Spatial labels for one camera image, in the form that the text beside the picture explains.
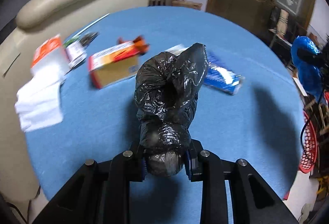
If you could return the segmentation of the white barcode label packet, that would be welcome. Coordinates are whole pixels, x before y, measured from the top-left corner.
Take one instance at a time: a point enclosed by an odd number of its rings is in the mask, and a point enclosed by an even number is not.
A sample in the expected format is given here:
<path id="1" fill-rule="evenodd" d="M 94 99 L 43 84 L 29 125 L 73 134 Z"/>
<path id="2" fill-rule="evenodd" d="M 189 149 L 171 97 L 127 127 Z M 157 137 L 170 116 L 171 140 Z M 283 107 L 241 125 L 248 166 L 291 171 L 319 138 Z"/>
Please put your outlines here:
<path id="1" fill-rule="evenodd" d="M 65 42 L 64 47 L 69 59 L 69 67 L 71 69 L 81 64 L 87 57 L 86 50 L 79 40 L 70 39 Z"/>

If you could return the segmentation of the orange tissue pack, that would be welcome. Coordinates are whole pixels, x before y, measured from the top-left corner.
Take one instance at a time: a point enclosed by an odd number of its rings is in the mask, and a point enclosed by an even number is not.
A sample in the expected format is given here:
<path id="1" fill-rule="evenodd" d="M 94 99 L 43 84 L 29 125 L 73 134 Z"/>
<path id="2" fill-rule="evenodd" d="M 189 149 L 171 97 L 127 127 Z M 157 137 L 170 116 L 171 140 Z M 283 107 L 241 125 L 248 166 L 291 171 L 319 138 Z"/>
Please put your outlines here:
<path id="1" fill-rule="evenodd" d="M 48 65 L 58 67 L 63 75 L 71 70 L 60 34 L 49 38 L 36 49 L 31 63 L 31 73 L 35 75 Z"/>

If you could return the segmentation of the dark snack packet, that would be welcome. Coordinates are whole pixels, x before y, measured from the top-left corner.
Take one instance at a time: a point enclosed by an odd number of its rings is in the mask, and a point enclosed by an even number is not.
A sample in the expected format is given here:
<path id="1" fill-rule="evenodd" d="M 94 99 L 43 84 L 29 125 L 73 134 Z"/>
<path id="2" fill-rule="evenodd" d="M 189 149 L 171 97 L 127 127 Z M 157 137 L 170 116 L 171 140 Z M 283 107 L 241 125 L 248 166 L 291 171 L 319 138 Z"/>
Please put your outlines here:
<path id="1" fill-rule="evenodd" d="M 79 39 L 79 42 L 83 47 L 87 47 L 98 35 L 99 32 L 87 33 Z"/>

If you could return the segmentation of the brown cardboard box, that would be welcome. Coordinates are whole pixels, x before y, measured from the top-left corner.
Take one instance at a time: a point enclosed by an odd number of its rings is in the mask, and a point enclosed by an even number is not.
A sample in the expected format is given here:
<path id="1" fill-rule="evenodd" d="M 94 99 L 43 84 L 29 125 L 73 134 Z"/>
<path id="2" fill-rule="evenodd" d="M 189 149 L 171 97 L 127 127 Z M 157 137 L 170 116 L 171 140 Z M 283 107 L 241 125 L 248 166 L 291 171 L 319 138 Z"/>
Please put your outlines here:
<path id="1" fill-rule="evenodd" d="M 202 3 L 197 3 L 193 1 L 187 1 L 187 0 L 173 0 L 172 6 L 174 7 L 184 7 L 184 8 L 191 8 L 195 10 L 201 10 Z"/>

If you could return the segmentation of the white plastic straw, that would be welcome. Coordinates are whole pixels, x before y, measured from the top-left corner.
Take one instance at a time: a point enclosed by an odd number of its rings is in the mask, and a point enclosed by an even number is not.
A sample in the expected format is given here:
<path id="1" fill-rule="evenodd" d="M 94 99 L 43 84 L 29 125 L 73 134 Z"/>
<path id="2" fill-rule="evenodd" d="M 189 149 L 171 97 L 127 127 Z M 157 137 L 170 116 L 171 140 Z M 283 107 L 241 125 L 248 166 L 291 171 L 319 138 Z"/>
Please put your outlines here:
<path id="1" fill-rule="evenodd" d="M 86 27 L 84 27 L 83 29 L 81 29 L 80 31 L 78 31 L 73 38 L 80 36 L 83 32 L 85 32 L 87 29 L 89 29 L 90 27 L 92 27 L 94 24 L 98 23 L 99 21 L 101 21 L 102 19 L 106 18 L 110 13 L 107 13 L 103 16 L 101 16 L 100 18 L 94 20 L 93 22 L 91 22 L 89 25 L 87 25 Z"/>

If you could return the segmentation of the white folded tissue paper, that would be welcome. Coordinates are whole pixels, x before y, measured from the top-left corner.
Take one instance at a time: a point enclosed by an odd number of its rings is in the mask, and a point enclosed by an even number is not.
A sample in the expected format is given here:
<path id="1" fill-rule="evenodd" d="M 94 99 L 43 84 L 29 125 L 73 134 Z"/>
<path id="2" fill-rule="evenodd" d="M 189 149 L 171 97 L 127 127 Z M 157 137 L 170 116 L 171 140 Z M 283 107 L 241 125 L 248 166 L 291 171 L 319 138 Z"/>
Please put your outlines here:
<path id="1" fill-rule="evenodd" d="M 26 133 L 63 121 L 60 106 L 60 75 L 36 74 L 17 91 L 15 111 L 21 130 Z"/>

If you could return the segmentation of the red and white carton box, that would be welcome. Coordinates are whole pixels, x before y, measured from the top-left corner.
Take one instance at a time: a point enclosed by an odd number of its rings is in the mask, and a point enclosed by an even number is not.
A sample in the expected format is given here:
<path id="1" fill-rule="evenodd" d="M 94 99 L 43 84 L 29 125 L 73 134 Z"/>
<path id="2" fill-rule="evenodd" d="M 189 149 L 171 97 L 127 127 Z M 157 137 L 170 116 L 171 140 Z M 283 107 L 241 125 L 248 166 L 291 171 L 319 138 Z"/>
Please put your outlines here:
<path id="1" fill-rule="evenodd" d="M 144 36 L 124 41 L 119 38 L 117 45 L 94 53 L 88 58 L 88 72 L 92 85 L 103 89 L 113 83 L 136 75 L 139 57 L 149 50 Z"/>

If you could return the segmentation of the blue tablecloth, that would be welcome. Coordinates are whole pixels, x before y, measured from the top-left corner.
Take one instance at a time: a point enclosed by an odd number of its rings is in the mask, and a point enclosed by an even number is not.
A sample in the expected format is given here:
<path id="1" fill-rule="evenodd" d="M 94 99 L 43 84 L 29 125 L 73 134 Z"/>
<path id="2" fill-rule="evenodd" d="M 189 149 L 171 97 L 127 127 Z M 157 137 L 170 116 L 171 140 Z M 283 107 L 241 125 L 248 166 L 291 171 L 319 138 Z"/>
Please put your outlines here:
<path id="1" fill-rule="evenodd" d="M 115 45 L 118 37 L 143 35 L 151 47 L 142 61 L 177 44 L 206 45 L 245 80 L 235 95 L 201 88 L 191 136 L 220 158 L 246 159 L 278 196 L 288 192 L 301 156 L 302 105 L 287 69 L 262 41 L 219 16 L 177 7 L 129 9 L 89 30 L 99 35 L 88 54 Z M 46 197 L 52 198 L 87 158 L 108 160 L 138 136 L 134 88 L 130 78 L 97 90 L 86 64 L 68 74 L 61 87 L 63 121 L 26 135 Z"/>

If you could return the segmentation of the black plastic bag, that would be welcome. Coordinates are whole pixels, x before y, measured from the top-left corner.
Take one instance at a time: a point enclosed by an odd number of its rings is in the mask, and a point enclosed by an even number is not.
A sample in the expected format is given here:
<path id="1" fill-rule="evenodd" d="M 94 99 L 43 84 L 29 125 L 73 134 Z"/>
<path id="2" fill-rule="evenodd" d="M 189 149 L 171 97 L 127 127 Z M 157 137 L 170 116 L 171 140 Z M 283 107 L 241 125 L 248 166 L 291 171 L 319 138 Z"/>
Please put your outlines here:
<path id="1" fill-rule="evenodd" d="M 149 173 L 170 177 L 182 169 L 208 67 L 205 45 L 195 43 L 178 56 L 161 52 L 138 70 L 134 101 Z"/>

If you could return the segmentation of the blue plastic bag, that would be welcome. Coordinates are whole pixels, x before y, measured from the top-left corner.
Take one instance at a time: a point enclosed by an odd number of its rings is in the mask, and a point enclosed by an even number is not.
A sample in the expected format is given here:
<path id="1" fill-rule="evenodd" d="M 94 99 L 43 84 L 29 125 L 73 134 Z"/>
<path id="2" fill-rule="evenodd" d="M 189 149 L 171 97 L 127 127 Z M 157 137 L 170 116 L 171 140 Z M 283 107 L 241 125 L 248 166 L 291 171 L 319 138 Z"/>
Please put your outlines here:
<path id="1" fill-rule="evenodd" d="M 302 57 L 298 55 L 299 49 L 315 56 L 318 55 L 320 51 L 315 43 L 306 36 L 298 36 L 291 46 L 291 57 L 294 66 L 298 70 L 299 81 L 304 90 L 318 100 L 323 91 L 320 70 L 314 65 L 314 62 L 303 60 Z"/>

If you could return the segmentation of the red plastic trash basket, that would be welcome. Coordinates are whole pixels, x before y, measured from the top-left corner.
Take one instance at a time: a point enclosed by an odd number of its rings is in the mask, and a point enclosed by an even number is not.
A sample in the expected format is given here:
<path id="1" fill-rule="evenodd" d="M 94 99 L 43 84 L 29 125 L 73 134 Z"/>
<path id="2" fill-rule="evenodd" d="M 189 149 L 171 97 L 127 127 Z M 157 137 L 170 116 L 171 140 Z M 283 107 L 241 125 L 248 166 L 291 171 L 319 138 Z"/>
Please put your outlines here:
<path id="1" fill-rule="evenodd" d="M 303 127 L 303 134 L 301 135 L 303 153 L 298 168 L 302 173 L 308 174 L 319 163 L 319 144 L 317 141 L 317 125 L 313 124 L 313 117 L 306 110 L 303 111 L 303 116 L 307 125 Z"/>

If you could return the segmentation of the beige leather sofa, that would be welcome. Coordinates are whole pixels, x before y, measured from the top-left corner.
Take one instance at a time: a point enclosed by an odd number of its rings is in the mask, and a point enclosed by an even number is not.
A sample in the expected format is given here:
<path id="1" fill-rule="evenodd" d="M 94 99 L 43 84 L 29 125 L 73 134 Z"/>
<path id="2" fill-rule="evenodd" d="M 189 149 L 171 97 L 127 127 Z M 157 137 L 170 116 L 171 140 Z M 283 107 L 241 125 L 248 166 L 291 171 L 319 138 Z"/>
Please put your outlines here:
<path id="1" fill-rule="evenodd" d="M 101 16 L 146 7 L 149 0 L 30 0 L 16 16 L 16 28 L 1 43 L 1 194 L 14 202 L 34 198 L 38 181 L 27 154 L 14 104 L 31 78 L 35 49 L 48 38 L 66 38 Z"/>

